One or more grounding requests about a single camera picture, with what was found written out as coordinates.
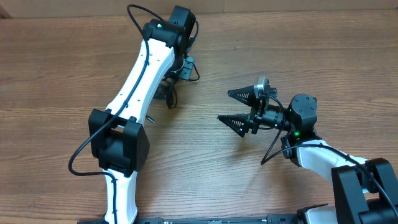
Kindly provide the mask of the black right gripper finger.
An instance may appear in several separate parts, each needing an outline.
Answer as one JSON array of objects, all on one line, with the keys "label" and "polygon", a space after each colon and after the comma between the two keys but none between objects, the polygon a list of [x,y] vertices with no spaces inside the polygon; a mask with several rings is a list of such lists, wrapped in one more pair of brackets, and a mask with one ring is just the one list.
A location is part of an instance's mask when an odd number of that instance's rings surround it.
[{"label": "black right gripper finger", "polygon": [[217,119],[230,127],[240,137],[244,137],[251,129],[250,114],[218,115]]},{"label": "black right gripper finger", "polygon": [[228,96],[250,107],[253,107],[257,103],[253,85],[235,90],[229,90]]}]

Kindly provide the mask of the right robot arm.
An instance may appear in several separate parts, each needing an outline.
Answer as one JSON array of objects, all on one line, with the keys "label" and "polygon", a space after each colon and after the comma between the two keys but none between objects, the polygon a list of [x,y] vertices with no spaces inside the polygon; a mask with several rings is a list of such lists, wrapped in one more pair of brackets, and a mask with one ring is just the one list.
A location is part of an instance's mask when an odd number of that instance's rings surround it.
[{"label": "right robot arm", "polygon": [[397,177],[383,158],[365,159],[330,146],[316,130],[317,99],[295,95],[288,107],[275,88],[260,85],[230,90],[228,96],[251,107],[248,114],[219,115],[241,137],[260,129],[277,129],[281,149],[267,150],[261,164],[282,154],[333,186],[335,204],[297,210],[292,223],[397,223]]}]

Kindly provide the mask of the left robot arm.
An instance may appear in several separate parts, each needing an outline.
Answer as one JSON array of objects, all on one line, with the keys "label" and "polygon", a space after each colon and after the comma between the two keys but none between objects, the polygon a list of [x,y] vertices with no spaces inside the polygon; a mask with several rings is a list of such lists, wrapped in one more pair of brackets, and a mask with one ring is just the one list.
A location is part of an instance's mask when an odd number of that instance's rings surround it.
[{"label": "left robot arm", "polygon": [[158,15],[139,28],[143,37],[137,60],[124,85],[104,110],[88,120],[91,153],[105,176],[107,211],[100,223],[136,223],[137,173],[145,164],[150,143],[144,130],[153,99],[177,105],[175,84],[191,81],[195,60],[187,54],[198,34],[191,10],[175,6],[169,19]]}]

